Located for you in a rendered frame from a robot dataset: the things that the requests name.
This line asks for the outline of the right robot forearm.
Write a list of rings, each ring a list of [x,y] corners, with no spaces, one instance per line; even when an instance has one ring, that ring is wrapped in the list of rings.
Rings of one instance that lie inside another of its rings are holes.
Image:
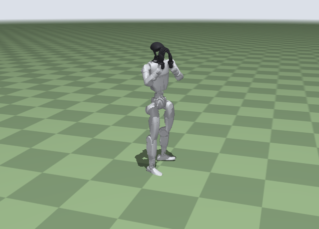
[[[164,67],[165,69],[165,67]],[[155,81],[157,77],[162,73],[163,69],[161,69],[161,65],[158,64],[158,67],[156,70],[148,77],[145,79],[144,83],[147,84],[149,81]]]

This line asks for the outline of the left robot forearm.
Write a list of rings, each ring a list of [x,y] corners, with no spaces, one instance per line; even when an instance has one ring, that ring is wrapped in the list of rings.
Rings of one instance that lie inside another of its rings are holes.
[[[169,64],[167,64],[168,68],[169,68]],[[174,74],[175,77],[179,77],[180,75],[183,77],[183,74],[174,66],[173,64],[173,68],[169,68],[170,71]]]

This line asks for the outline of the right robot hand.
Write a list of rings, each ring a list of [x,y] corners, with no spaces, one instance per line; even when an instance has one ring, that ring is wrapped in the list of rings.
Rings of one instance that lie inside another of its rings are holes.
[[[158,62],[158,64],[160,64],[161,65],[161,69],[164,69],[164,55],[165,55],[165,52],[166,51],[168,51],[168,50],[166,50],[167,48],[165,48],[165,47],[162,47],[161,49],[160,49],[160,51],[159,51],[159,53],[158,53],[158,57],[159,57],[159,62]]]

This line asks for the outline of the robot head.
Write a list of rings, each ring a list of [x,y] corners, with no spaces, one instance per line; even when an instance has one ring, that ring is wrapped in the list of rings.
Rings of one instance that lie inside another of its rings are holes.
[[[158,57],[158,55],[156,55],[156,52],[158,52],[162,47],[164,47],[164,45],[161,44],[160,42],[154,42],[154,43],[151,44],[150,49],[154,52],[154,55],[155,55],[154,59],[152,60],[152,62],[154,60],[157,60],[154,63],[158,63],[159,62],[159,57]]]

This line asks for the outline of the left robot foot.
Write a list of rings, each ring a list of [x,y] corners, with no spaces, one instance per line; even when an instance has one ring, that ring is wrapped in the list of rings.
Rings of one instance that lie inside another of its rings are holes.
[[[165,156],[161,156],[161,154],[159,154],[157,156],[157,160],[175,160],[175,157],[167,155],[167,154],[165,154]]]

